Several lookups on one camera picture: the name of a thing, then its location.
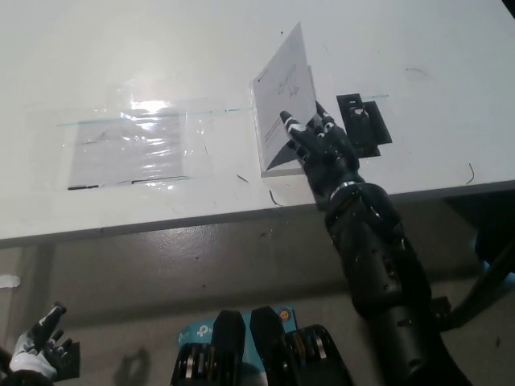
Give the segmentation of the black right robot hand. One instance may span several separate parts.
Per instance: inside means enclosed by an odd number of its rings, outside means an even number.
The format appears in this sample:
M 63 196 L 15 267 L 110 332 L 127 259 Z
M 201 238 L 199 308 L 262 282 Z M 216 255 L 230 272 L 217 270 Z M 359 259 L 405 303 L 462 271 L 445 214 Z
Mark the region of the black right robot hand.
M 303 125 L 287 111 L 280 118 L 312 190 L 317 208 L 324 209 L 337 191 L 364 182 L 360 162 L 345 130 L 320 104 L 315 116 Z

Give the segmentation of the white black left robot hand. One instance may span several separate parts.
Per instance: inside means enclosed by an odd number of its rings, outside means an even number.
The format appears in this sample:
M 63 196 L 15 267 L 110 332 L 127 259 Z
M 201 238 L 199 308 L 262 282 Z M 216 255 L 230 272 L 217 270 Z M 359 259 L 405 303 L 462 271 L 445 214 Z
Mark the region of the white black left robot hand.
M 64 331 L 55 331 L 67 308 L 55 302 L 50 310 L 25 333 L 14 346 L 9 362 L 13 376 L 28 376 L 34 380 L 51 384 L 60 378 L 62 368 L 69 357 L 71 339 L 58 345 Z

